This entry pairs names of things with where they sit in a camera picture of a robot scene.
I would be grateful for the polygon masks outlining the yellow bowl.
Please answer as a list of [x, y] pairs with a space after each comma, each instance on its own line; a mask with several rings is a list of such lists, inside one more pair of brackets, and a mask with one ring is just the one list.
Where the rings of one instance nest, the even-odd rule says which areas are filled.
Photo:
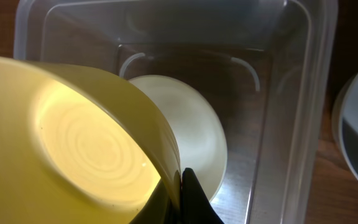
[[160, 180], [179, 213], [177, 142], [136, 86], [0, 57], [0, 223], [130, 223]]

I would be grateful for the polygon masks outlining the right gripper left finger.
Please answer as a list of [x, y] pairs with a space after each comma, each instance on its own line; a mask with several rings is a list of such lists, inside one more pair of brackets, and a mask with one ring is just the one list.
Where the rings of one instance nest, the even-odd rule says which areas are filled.
[[160, 180], [141, 211], [130, 224], [177, 224], [178, 213]]

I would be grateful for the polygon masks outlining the white bowl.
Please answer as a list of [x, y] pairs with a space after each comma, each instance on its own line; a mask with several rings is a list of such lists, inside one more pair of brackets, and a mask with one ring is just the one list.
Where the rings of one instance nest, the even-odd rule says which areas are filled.
[[215, 110], [201, 93], [171, 77], [145, 75], [129, 82], [162, 112], [178, 144], [181, 170], [193, 169], [212, 202], [227, 167], [226, 137]]

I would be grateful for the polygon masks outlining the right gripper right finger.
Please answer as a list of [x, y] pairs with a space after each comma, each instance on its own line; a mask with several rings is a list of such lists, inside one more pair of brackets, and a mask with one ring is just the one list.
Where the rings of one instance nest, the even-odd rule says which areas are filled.
[[182, 175], [181, 218], [185, 224], [223, 224], [191, 168]]

